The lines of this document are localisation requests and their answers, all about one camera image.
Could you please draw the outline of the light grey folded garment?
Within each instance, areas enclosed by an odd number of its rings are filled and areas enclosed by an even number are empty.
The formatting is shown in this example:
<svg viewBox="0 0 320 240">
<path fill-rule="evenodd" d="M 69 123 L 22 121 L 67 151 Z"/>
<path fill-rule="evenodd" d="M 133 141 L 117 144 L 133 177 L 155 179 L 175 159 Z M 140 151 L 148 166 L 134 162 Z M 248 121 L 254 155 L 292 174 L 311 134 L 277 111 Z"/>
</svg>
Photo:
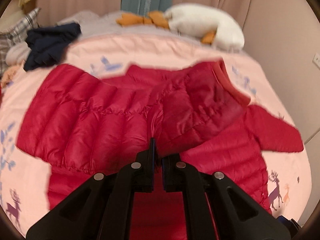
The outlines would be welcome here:
<svg viewBox="0 0 320 240">
<path fill-rule="evenodd" d="M 31 49 L 28 47 L 26 42 L 18 43 L 9 49 L 5 62 L 9 66 L 21 64 L 23 61 L 27 60 L 30 51 Z"/>
</svg>

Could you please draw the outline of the peach crumpled cloth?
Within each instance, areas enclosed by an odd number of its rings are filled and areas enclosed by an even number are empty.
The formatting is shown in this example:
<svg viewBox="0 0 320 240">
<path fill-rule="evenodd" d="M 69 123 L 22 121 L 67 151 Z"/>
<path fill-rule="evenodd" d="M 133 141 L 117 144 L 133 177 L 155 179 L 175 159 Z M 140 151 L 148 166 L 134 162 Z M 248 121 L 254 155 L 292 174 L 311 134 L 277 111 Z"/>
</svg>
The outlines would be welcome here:
<svg viewBox="0 0 320 240">
<path fill-rule="evenodd" d="M 15 64 L 13 66 L 10 66 L 3 74 L 1 78 L 1 88 L 5 88 L 14 78 L 17 71 L 24 66 L 24 61 L 22 61 L 19 64 Z"/>
</svg>

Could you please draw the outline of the grey plaid pillow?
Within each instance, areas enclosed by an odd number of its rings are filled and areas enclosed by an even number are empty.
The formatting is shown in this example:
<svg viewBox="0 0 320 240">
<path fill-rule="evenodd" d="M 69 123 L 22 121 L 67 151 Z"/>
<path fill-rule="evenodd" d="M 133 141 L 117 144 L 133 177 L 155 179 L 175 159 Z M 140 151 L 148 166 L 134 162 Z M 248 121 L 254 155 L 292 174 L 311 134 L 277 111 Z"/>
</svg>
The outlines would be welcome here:
<svg viewBox="0 0 320 240">
<path fill-rule="evenodd" d="M 29 30 L 39 26 L 37 23 L 37 16 L 40 10 L 40 8 L 35 8 L 19 20 L 13 27 L 1 32 L 1 76 L 9 68 L 5 62 L 8 51 L 16 44 L 25 41 Z"/>
</svg>

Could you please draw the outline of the dark navy crumpled garment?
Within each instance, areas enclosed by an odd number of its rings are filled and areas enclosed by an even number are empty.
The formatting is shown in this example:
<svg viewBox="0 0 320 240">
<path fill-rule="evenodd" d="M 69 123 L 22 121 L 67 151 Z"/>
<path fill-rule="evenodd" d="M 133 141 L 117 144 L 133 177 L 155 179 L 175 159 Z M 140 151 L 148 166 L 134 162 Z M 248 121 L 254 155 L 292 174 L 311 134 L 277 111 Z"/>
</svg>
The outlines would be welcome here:
<svg viewBox="0 0 320 240">
<path fill-rule="evenodd" d="M 80 24 L 75 22 L 29 30 L 25 42 L 30 48 L 30 53 L 23 69 L 28 72 L 39 67 L 51 67 L 58 64 L 66 48 L 80 34 Z"/>
</svg>

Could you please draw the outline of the pink deer print duvet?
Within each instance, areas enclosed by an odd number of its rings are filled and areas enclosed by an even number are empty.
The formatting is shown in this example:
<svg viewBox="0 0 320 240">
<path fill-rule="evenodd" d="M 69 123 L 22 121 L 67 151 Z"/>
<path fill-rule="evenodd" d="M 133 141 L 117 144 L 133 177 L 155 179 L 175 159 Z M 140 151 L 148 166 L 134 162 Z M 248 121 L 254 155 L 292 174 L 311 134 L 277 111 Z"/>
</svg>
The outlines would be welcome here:
<svg viewBox="0 0 320 240">
<path fill-rule="evenodd" d="M 292 118 L 271 87 L 260 64 L 245 53 L 224 53 L 198 46 L 178 37 L 144 34 L 103 35 L 71 45 L 65 62 L 95 77 L 125 74 L 130 64 L 162 69 L 183 69 L 199 61 L 223 58 L 228 76 L 241 92 L 271 114 L 292 123 Z M 18 217 L 11 217 L 23 235 L 48 212 L 47 188 L 51 168 L 16 148 L 18 130 L 25 112 L 49 68 L 32 72 L 19 69 L 4 90 L 1 103 L 1 205 L 14 205 L 16 193 L 20 205 Z M 268 190 L 280 189 L 282 201 L 274 203 L 274 216 L 299 220 L 311 193 L 311 170 L 306 152 L 263 152 L 268 171 L 278 174 L 278 182 L 268 182 Z"/>
</svg>

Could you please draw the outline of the white goose plush toy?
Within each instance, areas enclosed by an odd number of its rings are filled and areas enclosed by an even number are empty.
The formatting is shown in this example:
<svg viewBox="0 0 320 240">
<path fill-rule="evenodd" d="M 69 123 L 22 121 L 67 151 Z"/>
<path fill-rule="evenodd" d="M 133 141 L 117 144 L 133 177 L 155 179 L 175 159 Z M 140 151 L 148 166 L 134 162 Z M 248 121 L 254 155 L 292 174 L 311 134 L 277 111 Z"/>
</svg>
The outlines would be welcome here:
<svg viewBox="0 0 320 240">
<path fill-rule="evenodd" d="M 147 16 L 125 12 L 116 23 L 122 27 L 143 24 L 198 38 L 225 51 L 241 51 L 245 45 L 242 28 L 223 10 L 194 3 L 173 5 L 165 12 L 151 11 Z"/>
</svg>

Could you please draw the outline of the red down puffer jacket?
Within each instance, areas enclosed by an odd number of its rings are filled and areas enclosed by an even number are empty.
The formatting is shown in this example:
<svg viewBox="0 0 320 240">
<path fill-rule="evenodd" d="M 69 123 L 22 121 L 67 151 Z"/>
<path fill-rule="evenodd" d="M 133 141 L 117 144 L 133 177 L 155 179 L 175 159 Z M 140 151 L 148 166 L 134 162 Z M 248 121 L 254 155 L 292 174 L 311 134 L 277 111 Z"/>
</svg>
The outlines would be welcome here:
<svg viewBox="0 0 320 240">
<path fill-rule="evenodd" d="M 32 100 L 17 147 L 52 167 L 50 211 L 96 173 L 111 175 L 155 140 L 153 191 L 136 192 L 129 239 L 187 239 L 183 196 L 163 187 L 162 159 L 222 172 L 270 214 L 262 151 L 300 152 L 298 130 L 239 92 L 224 62 L 168 71 L 132 65 L 97 79 L 54 68 Z"/>
</svg>

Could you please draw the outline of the white wall power strip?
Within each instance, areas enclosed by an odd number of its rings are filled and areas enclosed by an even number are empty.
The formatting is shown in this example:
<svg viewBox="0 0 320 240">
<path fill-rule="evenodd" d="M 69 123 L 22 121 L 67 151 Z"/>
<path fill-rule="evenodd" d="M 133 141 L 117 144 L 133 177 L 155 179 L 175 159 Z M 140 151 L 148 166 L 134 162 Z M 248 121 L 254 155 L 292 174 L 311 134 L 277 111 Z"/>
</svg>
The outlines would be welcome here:
<svg viewBox="0 0 320 240">
<path fill-rule="evenodd" d="M 314 54 L 312 62 L 318 69 L 320 69 L 320 55 L 319 55 L 319 53 Z"/>
</svg>

